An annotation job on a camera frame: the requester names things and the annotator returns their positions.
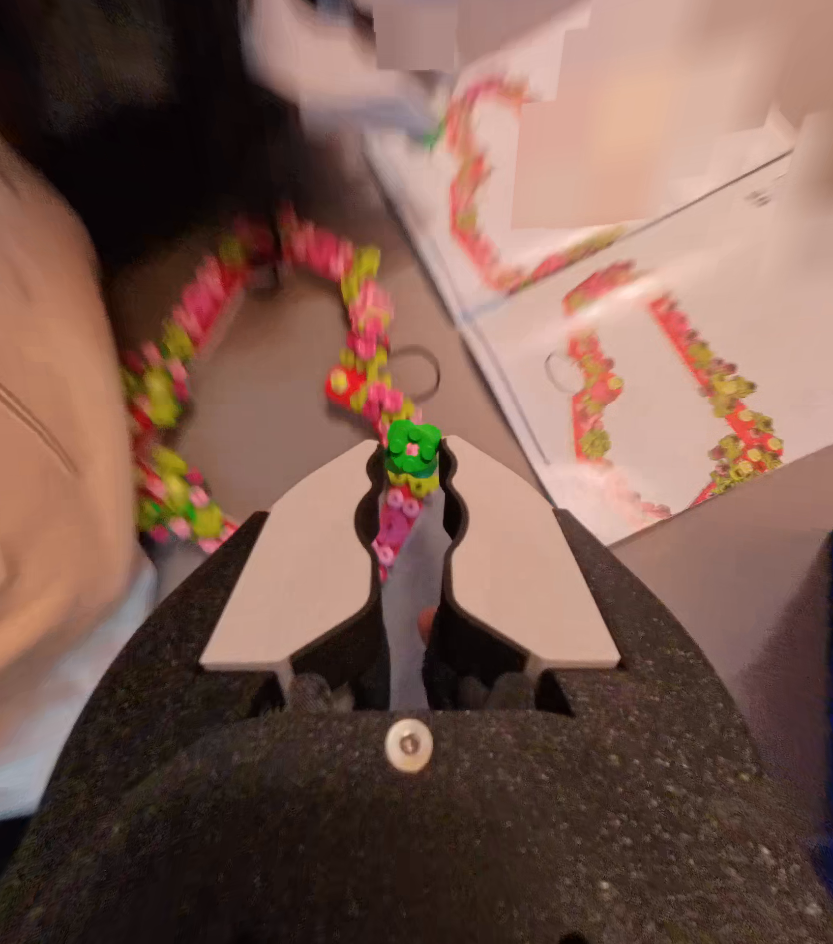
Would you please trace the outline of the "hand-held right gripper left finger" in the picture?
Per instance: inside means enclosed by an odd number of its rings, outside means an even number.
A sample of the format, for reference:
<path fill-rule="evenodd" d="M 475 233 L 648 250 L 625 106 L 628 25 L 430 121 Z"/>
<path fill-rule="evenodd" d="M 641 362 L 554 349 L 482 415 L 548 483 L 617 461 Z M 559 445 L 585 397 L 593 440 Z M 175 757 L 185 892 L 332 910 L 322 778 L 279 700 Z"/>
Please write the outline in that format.
<path fill-rule="evenodd" d="M 317 675 L 354 702 L 387 701 L 387 632 L 372 543 L 383 452 L 363 441 L 310 474 L 261 522 L 200 667 L 263 672 L 282 694 Z"/>

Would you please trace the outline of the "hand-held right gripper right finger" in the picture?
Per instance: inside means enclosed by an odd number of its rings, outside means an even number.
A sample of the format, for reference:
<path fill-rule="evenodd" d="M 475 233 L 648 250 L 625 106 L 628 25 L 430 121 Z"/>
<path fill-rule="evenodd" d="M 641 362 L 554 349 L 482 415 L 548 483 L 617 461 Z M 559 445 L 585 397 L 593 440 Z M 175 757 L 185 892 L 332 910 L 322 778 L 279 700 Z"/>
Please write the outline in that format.
<path fill-rule="evenodd" d="M 450 536 L 438 640 L 459 675 L 611 669 L 621 653 L 559 514 L 514 471 L 458 436 L 439 453 Z"/>

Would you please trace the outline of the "green leaf brick piece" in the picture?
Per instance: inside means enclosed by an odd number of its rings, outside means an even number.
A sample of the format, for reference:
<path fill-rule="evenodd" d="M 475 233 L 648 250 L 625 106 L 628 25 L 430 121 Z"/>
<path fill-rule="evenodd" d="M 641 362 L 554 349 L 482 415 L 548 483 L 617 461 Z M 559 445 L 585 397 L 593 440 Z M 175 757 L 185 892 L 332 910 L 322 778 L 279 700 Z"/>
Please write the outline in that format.
<path fill-rule="evenodd" d="M 387 431 L 386 469 L 415 478 L 432 476 L 438 464 L 442 432 L 433 424 L 394 421 Z"/>

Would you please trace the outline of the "red heart flower brick frame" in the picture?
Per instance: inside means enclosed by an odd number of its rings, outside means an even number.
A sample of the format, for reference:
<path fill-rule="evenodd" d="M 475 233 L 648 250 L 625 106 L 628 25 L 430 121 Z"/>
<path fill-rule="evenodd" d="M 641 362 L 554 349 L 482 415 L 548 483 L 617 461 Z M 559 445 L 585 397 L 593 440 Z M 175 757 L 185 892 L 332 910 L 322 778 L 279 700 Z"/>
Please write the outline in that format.
<path fill-rule="evenodd" d="M 155 339 L 121 360 L 139 537 L 155 543 L 186 542 L 211 554 L 236 531 L 203 475 L 168 447 L 166 436 L 186 418 L 193 368 L 248 283 L 262 270 L 277 276 L 281 265 L 298 266 L 339 290 L 347 317 L 345 340 L 324 391 L 329 405 L 362 419 L 384 451 L 387 485 L 373 549 L 381 580 L 387 579 L 427 499 L 439 488 L 441 446 L 437 468 L 428 478 L 386 469 L 390 425 L 400 419 L 425 422 L 390 371 L 394 307 L 378 281 L 380 263 L 375 246 L 356 246 L 299 218 L 292 209 L 282 211 L 272 229 L 239 224 L 217 254 L 203 258 Z"/>

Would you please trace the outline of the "person's left forearm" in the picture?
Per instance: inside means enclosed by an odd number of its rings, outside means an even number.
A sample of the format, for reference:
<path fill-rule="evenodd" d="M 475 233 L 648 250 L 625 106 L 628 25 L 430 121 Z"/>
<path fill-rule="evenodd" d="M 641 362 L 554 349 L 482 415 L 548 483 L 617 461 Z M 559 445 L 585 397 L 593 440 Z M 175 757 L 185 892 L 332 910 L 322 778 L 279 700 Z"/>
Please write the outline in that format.
<path fill-rule="evenodd" d="M 92 242 L 0 135 L 0 677 L 125 593 L 130 466 Z"/>

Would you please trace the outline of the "open instruction booklet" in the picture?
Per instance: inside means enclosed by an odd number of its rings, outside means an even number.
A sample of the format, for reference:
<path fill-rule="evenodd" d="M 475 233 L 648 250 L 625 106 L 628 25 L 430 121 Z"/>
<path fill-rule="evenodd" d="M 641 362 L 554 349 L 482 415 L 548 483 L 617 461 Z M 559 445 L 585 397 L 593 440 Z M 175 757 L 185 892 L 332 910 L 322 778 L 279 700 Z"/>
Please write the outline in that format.
<path fill-rule="evenodd" d="M 365 153 L 553 503 L 605 545 L 833 444 L 833 272 L 765 256 L 773 126 L 653 222 L 498 233 L 537 87 L 460 83 L 434 143 Z"/>

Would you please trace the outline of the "white sheet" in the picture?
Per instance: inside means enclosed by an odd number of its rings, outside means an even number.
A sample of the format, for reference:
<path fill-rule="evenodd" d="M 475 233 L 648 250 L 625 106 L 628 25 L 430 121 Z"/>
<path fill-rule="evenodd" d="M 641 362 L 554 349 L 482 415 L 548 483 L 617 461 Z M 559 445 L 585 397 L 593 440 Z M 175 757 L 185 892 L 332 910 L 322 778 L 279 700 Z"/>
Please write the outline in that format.
<path fill-rule="evenodd" d="M 154 564 L 140 553 L 120 605 L 59 657 L 32 693 L 11 702 L 9 730 L 0 736 L 0 821 L 37 810 L 92 692 L 152 611 L 157 584 Z"/>

